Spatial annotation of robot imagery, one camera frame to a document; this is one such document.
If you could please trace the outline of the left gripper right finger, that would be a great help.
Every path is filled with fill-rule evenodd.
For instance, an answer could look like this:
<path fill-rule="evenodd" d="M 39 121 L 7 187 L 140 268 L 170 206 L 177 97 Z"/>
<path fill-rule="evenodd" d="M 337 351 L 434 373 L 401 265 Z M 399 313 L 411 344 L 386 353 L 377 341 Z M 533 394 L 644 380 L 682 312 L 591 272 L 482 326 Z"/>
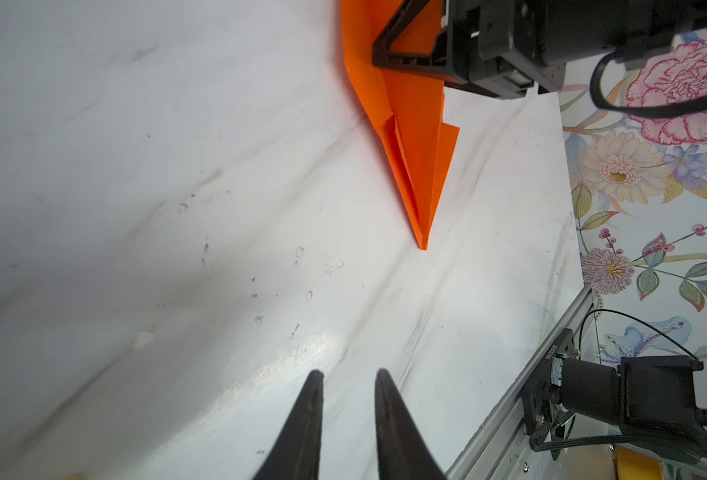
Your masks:
<path fill-rule="evenodd" d="M 375 378 L 375 433 L 379 479 L 445 480 L 385 368 Z"/>

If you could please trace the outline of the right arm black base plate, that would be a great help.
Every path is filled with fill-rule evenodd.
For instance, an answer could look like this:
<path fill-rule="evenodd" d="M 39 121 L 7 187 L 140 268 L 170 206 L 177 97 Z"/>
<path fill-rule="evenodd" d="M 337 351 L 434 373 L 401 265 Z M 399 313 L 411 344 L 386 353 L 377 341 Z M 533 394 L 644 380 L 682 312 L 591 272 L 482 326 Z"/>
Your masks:
<path fill-rule="evenodd" d="M 707 409 L 697 405 L 691 356 L 625 358 L 617 367 L 577 357 L 569 328 L 545 350 L 521 388 L 523 423 L 535 452 L 631 444 L 686 464 L 707 459 Z M 559 414 L 579 414 L 619 428 L 617 435 L 549 439 L 563 426 Z"/>

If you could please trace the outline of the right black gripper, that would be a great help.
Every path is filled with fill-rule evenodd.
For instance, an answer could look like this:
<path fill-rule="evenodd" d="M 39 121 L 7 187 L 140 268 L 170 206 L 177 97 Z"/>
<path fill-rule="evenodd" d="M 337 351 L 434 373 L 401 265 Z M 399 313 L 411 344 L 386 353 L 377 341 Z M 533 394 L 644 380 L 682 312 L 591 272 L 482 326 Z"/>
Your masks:
<path fill-rule="evenodd" d="M 371 2 L 373 66 L 417 75 L 447 75 L 445 86 L 489 98 L 558 92 L 565 64 L 549 66 L 537 34 L 541 1 Z"/>

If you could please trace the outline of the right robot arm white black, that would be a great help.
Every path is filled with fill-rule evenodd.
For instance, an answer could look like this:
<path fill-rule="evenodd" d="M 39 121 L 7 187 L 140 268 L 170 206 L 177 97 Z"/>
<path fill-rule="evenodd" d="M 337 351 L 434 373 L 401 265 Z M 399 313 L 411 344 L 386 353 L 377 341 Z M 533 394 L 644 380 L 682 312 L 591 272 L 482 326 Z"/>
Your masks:
<path fill-rule="evenodd" d="M 625 64 L 663 54 L 679 34 L 707 27 L 707 1 L 439 2 L 429 52 L 397 40 L 417 24 L 425 1 L 406 1 L 373 42 L 373 65 L 439 79 L 499 99 L 563 87 L 569 62 L 607 53 Z"/>

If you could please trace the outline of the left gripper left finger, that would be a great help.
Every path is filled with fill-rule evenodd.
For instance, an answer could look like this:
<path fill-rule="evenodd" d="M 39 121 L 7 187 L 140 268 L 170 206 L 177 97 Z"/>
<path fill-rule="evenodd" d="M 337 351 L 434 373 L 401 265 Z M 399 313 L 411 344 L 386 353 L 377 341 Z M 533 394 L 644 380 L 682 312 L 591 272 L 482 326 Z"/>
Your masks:
<path fill-rule="evenodd" d="M 255 480 L 319 478 L 323 407 L 324 374 L 313 370 Z"/>

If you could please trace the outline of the orange square paper sheet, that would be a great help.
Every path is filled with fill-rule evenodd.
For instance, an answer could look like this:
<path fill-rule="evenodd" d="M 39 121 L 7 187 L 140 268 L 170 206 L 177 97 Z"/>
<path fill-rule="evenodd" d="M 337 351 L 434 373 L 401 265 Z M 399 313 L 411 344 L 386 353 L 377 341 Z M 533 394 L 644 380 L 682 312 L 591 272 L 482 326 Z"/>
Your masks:
<path fill-rule="evenodd" d="M 373 65 L 373 42 L 399 1 L 342 0 L 343 58 L 353 91 L 381 139 L 419 248 L 429 234 L 459 128 L 443 122 L 445 84 Z"/>

